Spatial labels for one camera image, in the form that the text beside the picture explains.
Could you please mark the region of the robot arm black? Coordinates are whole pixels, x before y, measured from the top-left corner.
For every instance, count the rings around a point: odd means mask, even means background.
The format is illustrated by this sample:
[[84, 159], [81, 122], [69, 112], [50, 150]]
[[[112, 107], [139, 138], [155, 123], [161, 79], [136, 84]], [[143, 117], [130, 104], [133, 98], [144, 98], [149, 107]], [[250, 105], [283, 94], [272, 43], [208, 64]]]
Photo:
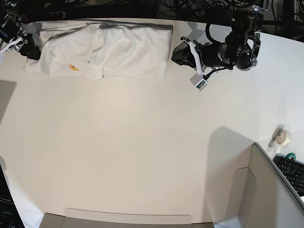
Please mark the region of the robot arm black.
[[33, 35], [24, 33], [8, 16], [0, 22], [0, 54], [15, 50], [28, 59], [39, 60], [41, 52], [35, 45]]
[[234, 10], [230, 17], [231, 32], [225, 41], [215, 40], [210, 33], [211, 23], [207, 23], [205, 34], [208, 43], [193, 41], [202, 70], [211, 68], [212, 73], [221, 70], [248, 70], [257, 64], [263, 22], [262, 0], [252, 3], [241, 1], [230, 3]]

